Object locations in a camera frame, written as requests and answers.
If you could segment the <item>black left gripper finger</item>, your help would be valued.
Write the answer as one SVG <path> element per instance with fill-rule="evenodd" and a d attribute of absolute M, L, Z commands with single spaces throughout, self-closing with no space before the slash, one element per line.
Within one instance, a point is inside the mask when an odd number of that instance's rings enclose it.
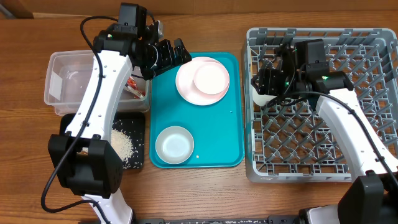
<path fill-rule="evenodd" d="M 175 52 L 175 62 L 174 65 L 183 65 L 185 63 L 188 63 L 192 60 L 192 56 L 188 52 L 188 50 L 185 48 L 182 39 L 177 38 L 174 40 L 174 52 Z"/>
<path fill-rule="evenodd" d="M 170 69 L 173 69 L 175 62 L 175 54 L 170 41 L 167 39 L 161 40 L 156 45 L 156 49 L 159 55 L 158 55 L 158 61 L 156 63 L 157 66 L 155 72 L 164 73 Z"/>

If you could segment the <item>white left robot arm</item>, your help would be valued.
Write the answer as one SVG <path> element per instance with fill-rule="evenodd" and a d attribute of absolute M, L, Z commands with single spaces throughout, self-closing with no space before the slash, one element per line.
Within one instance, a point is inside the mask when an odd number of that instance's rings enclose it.
<path fill-rule="evenodd" d="M 162 39 L 160 22 L 147 23 L 143 6 L 122 3 L 118 18 L 88 45 L 93 69 L 80 106 L 64 133 L 48 143 L 51 179 L 91 205 L 101 223 L 134 223 L 120 190 L 123 164 L 111 146 L 111 130 L 121 93 L 135 67 L 143 79 L 191 61 L 182 40 Z"/>

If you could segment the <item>white small bowl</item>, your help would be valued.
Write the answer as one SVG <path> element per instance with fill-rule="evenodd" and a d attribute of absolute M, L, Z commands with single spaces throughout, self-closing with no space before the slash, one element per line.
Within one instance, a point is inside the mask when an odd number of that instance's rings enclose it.
<path fill-rule="evenodd" d="M 195 147 L 191 133 L 181 126 L 170 126 L 160 132 L 155 141 L 158 157 L 167 164 L 181 164 L 188 160 Z"/>

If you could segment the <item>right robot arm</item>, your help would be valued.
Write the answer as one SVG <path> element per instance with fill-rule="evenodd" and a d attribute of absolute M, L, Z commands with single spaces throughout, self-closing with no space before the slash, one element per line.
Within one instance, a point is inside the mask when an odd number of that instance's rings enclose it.
<path fill-rule="evenodd" d="M 343 71 L 331 72 L 322 39 L 281 44 L 277 68 L 263 64 L 251 78 L 255 103 L 270 108 L 308 100 L 326 122 L 353 183 L 336 205 L 305 208 L 294 223 L 397 223 L 397 158 L 379 139 Z"/>

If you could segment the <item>cream plastic cup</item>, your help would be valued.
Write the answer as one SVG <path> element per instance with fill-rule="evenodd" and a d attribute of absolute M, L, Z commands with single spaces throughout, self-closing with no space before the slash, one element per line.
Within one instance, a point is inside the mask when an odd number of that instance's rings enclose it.
<path fill-rule="evenodd" d="M 254 87 L 252 87 L 253 102 L 258 106 L 265 106 L 269 101 L 273 100 L 275 96 L 260 95 Z"/>

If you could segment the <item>red snack wrapper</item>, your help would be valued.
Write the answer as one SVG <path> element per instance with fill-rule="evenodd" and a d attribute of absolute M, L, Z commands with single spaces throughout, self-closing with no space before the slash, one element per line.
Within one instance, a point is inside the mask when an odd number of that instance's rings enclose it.
<path fill-rule="evenodd" d="M 146 93 L 144 91 L 140 91 L 137 88 L 137 83 L 136 83 L 135 79 L 133 79 L 133 77 L 129 77 L 127 79 L 127 82 L 124 86 L 124 90 L 132 93 L 136 99 L 143 99 L 146 95 Z"/>

